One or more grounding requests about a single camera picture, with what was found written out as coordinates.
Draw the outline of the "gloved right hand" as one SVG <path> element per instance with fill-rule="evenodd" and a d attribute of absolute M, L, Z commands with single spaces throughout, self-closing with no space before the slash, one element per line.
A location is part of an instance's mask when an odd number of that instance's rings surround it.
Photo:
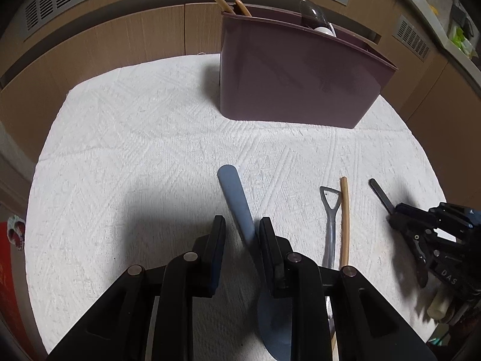
<path fill-rule="evenodd" d="M 427 308 L 427 315 L 436 322 L 454 325 L 475 305 L 471 295 L 441 284 Z"/>

